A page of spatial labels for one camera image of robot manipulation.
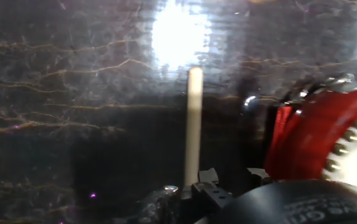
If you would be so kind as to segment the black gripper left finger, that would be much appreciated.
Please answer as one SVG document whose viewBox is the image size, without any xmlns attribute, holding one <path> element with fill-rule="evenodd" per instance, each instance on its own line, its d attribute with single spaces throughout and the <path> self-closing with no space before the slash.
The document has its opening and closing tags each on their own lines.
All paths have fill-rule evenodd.
<svg viewBox="0 0 357 224">
<path fill-rule="evenodd" d="M 223 208 L 233 201 L 232 195 L 219 187 L 214 168 L 198 172 L 198 182 L 192 185 L 192 198 L 207 208 Z"/>
</svg>

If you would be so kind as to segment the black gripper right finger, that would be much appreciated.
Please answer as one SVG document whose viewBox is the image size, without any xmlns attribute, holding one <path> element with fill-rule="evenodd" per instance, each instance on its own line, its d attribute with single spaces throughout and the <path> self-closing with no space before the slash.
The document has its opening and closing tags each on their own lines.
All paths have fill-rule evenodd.
<svg viewBox="0 0 357 224">
<path fill-rule="evenodd" d="M 248 168 L 248 170 L 251 173 L 252 185 L 254 187 L 260 187 L 272 183 L 271 177 L 268 175 L 268 173 L 266 173 L 264 169 Z"/>
</svg>

